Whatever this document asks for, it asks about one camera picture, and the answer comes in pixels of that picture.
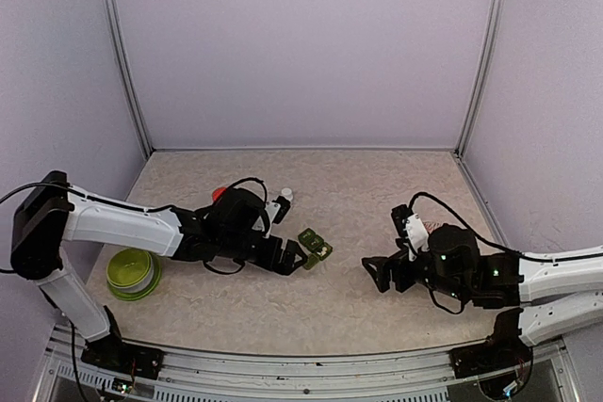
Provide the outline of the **green weekly pill organizer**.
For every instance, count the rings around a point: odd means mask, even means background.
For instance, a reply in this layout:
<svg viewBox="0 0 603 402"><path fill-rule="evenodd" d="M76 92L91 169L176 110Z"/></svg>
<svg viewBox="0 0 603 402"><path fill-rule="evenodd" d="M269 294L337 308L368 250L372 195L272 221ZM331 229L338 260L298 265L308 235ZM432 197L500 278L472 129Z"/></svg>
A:
<svg viewBox="0 0 603 402"><path fill-rule="evenodd" d="M311 270L319 262L327 259L333 252L333 247L311 228L306 228L299 233L298 241L308 251L308 260L303 266L305 270ZM326 257L320 257L318 255L318 252L322 247L327 247L329 249L329 253Z"/></svg>

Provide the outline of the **red pill bottle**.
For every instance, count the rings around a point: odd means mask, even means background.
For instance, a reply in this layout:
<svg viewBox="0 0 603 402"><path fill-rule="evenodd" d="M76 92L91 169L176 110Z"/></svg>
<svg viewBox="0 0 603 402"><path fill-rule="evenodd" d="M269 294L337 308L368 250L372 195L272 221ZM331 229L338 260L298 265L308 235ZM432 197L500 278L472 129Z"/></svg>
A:
<svg viewBox="0 0 603 402"><path fill-rule="evenodd" d="M225 187L219 187L212 192L212 201L217 201L220 196L225 192Z"/></svg>

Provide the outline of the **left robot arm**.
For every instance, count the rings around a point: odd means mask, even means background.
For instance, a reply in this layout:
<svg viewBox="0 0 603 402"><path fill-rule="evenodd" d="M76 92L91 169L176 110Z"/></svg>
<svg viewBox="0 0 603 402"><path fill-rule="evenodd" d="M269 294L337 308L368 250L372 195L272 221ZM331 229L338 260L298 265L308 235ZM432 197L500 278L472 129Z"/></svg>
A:
<svg viewBox="0 0 603 402"><path fill-rule="evenodd" d="M245 179L213 195L196 210L175 205L144 207L115 201L71 185L62 171L52 171L24 186L27 198L13 217L10 265L15 274L35 282L60 309L89 348L114 369L132 359L113 314L100 306L60 253L65 241L141 249L179 262L209 267L216 257L239 266L251 264L289 276L307 261L294 240L272 235L290 202L269 201L244 188Z"/></svg>

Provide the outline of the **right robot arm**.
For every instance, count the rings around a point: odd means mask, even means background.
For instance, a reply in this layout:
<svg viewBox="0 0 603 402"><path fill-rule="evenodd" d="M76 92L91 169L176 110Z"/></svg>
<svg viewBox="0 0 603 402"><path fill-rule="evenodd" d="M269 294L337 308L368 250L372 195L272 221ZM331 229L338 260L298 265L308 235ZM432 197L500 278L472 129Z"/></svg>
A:
<svg viewBox="0 0 603 402"><path fill-rule="evenodd" d="M405 235L391 256L365 257L362 265L382 293L423 285L431 298L454 298L462 307L498 312L482 360L500 368L518 341L537 346L602 320L602 249L556 256L503 250L483 255L470 230L443 224L420 239Z"/></svg>

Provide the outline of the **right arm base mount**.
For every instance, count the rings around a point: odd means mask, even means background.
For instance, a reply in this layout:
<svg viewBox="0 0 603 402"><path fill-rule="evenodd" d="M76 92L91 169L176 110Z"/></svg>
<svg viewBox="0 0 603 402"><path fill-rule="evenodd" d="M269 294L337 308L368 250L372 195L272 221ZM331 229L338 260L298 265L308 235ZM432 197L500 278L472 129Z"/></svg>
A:
<svg viewBox="0 0 603 402"><path fill-rule="evenodd" d="M469 378L530 362L533 352L518 339L511 339L456 347L449 357L455 377Z"/></svg>

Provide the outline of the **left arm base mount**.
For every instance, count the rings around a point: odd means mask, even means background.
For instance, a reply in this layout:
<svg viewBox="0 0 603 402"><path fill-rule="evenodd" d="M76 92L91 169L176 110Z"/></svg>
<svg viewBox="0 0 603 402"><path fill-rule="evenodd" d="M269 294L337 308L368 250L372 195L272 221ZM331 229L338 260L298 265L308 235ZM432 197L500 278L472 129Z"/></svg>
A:
<svg viewBox="0 0 603 402"><path fill-rule="evenodd" d="M81 361L86 364L151 380L158 379L163 359L164 352L161 349L139 346L112 337L87 343L81 355Z"/></svg>

